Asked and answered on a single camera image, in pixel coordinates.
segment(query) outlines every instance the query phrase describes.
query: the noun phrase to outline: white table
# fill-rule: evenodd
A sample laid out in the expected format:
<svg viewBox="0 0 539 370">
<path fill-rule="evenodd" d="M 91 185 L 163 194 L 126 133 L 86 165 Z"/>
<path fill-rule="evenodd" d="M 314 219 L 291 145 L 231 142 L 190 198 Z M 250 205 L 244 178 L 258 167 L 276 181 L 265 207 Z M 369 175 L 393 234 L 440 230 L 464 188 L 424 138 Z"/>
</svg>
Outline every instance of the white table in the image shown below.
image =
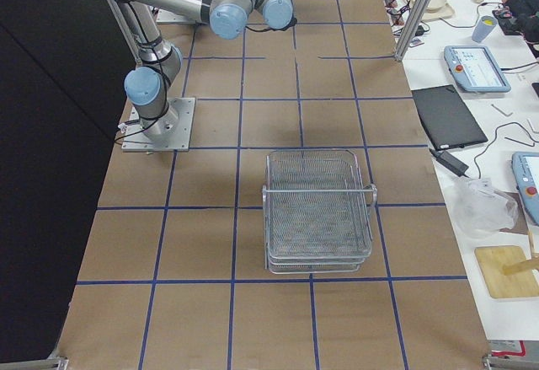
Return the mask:
<svg viewBox="0 0 539 370">
<path fill-rule="evenodd" d="M 448 19 L 454 25 L 472 25 L 476 20 L 477 4 L 472 0 L 448 0 L 456 14 Z M 479 8 L 481 15 L 491 14 L 495 6 Z M 442 21 L 429 22 L 430 32 L 421 37 L 424 44 L 408 49 L 403 60 L 411 89 L 428 88 L 447 84 L 455 84 L 443 59 L 445 46 L 472 46 L 472 28 L 455 29 Z M 496 28 L 482 43 L 494 55 L 500 67 L 516 67 L 535 61 L 526 43 L 519 36 L 505 36 Z M 528 130 L 527 119 L 531 119 L 534 127 L 539 129 L 539 98 L 531 87 L 532 82 L 539 82 L 539 66 L 519 70 L 518 73 L 507 73 L 511 91 L 506 94 L 467 94 L 460 91 L 462 98 L 475 116 L 489 141 L 494 138 L 494 129 L 510 121 L 518 121 Z M 492 104 L 506 113 L 497 111 Z M 523 142 L 525 134 L 516 126 L 509 126 L 499 131 L 499 140 L 492 145 L 486 154 L 479 158 L 484 178 L 490 178 L 493 186 L 502 191 L 515 192 L 515 180 L 510 169 L 511 155 L 516 151 L 537 152 L 515 142 L 505 140 L 511 137 Z M 467 174 L 478 177 L 473 158 L 484 150 L 486 144 L 467 147 L 462 150 L 451 150 L 451 154 L 470 166 Z M 454 191 L 455 175 L 435 162 L 435 169 L 450 213 L 456 240 L 462 254 L 467 276 L 473 296 L 478 307 L 483 328 L 491 341 L 539 341 L 539 298 L 494 299 L 488 294 L 483 275 L 474 255 L 479 246 L 517 245 L 529 258 L 529 245 L 525 235 L 513 233 L 494 233 L 486 238 L 473 238 L 464 233 L 458 226 L 453 207 L 456 195 Z M 539 228 L 531 228 L 536 234 L 536 245 L 539 245 Z"/>
</svg>

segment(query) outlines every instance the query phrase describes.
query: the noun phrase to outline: wooden cutting board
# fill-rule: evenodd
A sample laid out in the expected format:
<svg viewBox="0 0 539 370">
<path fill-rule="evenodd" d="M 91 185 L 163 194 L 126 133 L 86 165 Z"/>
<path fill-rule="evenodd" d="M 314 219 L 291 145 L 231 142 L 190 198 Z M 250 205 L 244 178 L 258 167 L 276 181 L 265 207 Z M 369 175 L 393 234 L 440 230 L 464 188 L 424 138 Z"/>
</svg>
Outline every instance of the wooden cutting board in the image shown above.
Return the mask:
<svg viewBox="0 0 539 370">
<path fill-rule="evenodd" d="M 502 272 L 504 265 L 513 265 L 526 260 L 520 246 L 488 246 L 475 249 L 488 293 L 492 298 L 522 298 L 539 296 L 539 285 L 532 271 L 514 275 Z"/>
</svg>

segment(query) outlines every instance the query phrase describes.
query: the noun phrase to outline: stacked basket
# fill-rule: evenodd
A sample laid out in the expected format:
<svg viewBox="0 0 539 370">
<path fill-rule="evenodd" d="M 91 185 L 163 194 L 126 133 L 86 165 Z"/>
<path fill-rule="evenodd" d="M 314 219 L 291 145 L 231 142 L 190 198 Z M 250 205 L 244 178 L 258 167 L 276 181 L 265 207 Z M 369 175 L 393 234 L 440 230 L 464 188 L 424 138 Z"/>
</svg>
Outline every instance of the stacked basket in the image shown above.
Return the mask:
<svg viewBox="0 0 539 370">
<path fill-rule="evenodd" d="M 357 271 L 371 254 L 376 187 L 353 153 L 293 149 L 267 157 L 265 264 L 274 273 Z M 370 208 L 366 195 L 370 194 Z"/>
</svg>

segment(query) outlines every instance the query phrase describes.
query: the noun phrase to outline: plastic bag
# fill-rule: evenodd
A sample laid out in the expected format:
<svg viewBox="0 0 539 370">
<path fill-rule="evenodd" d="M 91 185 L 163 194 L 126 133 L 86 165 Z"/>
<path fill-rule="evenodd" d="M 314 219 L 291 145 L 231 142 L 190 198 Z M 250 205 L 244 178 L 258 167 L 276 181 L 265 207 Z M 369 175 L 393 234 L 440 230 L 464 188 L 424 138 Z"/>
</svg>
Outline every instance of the plastic bag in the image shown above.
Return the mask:
<svg viewBox="0 0 539 370">
<path fill-rule="evenodd" d="M 493 188 L 489 179 L 459 178 L 454 215 L 457 225 L 470 235 L 513 228 L 518 205 L 511 196 Z"/>
</svg>

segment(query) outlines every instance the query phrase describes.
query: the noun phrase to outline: light blue joint cap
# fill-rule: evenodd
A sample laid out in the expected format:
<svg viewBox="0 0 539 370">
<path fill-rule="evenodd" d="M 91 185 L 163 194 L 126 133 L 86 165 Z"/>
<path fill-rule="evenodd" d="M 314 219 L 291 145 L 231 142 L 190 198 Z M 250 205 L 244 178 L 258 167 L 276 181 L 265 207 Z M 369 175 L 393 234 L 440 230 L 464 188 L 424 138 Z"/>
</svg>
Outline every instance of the light blue joint cap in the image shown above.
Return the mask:
<svg viewBox="0 0 539 370">
<path fill-rule="evenodd" d="M 247 13 L 234 3 L 223 3 L 210 14 L 210 27 L 223 39 L 231 40 L 239 36 L 247 24 Z"/>
<path fill-rule="evenodd" d="M 262 12 L 266 24 L 272 29 L 286 27 L 294 14 L 294 8 L 290 0 L 269 0 Z"/>
<path fill-rule="evenodd" d="M 148 105 L 159 94 L 161 78 L 151 68 L 138 67 L 127 74 L 124 80 L 124 88 L 134 105 Z"/>
</svg>

